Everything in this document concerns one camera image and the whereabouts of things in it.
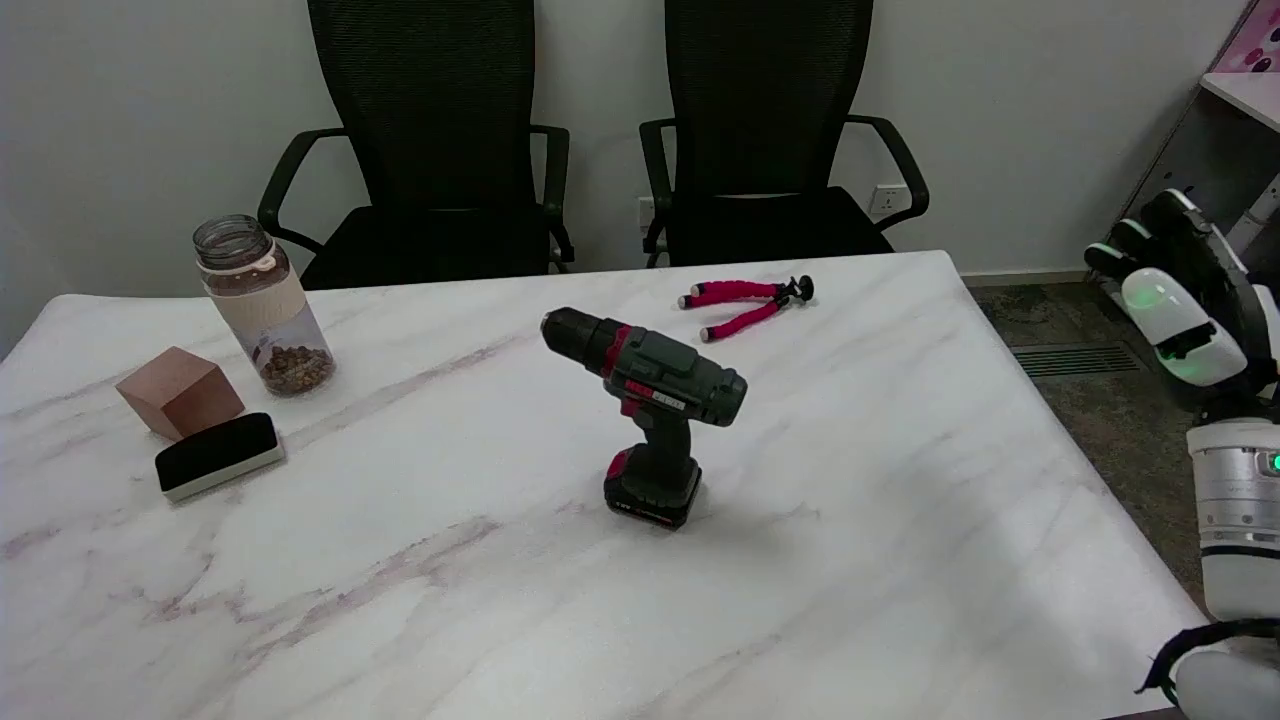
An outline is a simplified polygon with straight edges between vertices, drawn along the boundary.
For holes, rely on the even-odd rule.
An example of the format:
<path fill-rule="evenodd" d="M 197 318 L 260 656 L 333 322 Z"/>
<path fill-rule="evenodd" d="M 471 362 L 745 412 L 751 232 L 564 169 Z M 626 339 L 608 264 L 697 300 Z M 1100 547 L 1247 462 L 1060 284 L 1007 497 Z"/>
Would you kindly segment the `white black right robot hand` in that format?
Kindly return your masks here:
<path fill-rule="evenodd" d="M 1277 411 L 1277 274 L 1248 270 L 1181 191 L 1156 193 L 1084 260 L 1117 287 L 1176 404 L 1208 415 Z"/>

